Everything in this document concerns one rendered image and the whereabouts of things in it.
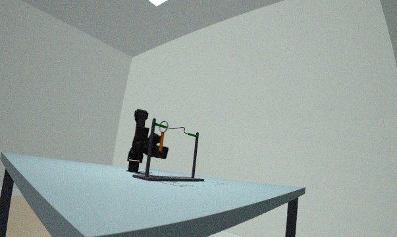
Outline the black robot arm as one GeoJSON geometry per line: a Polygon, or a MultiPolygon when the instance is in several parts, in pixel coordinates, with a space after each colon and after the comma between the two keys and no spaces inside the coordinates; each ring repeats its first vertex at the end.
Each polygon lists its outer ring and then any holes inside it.
{"type": "MultiPolygon", "coordinates": [[[[129,172],[138,172],[139,169],[139,164],[142,163],[143,156],[137,155],[136,154],[136,146],[138,142],[146,142],[146,144],[149,145],[149,138],[148,133],[149,133],[149,128],[145,128],[145,120],[148,118],[148,112],[142,109],[137,109],[134,112],[134,119],[136,121],[136,130],[134,134],[134,140],[132,142],[132,148],[129,151],[127,161],[130,160],[137,160],[137,161],[129,161],[128,164],[128,171],[129,172]],[[129,158],[130,157],[130,158],[129,158]]],[[[159,144],[161,141],[161,136],[158,134],[154,133],[153,137],[153,144],[159,144]]],[[[158,145],[156,145],[158,147],[158,145]]]]}

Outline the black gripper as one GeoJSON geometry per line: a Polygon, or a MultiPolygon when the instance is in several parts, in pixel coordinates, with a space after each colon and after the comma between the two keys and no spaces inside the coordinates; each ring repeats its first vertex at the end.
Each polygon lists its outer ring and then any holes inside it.
{"type": "MultiPolygon", "coordinates": [[[[146,144],[146,142],[138,142],[136,146],[136,154],[141,156],[143,156],[142,154],[148,155],[148,146],[149,145],[146,144]]],[[[167,147],[163,147],[163,150],[159,151],[159,145],[158,147],[156,147],[155,144],[152,145],[151,157],[160,158],[159,156],[161,156],[161,159],[166,159],[167,154],[167,147]]]]}

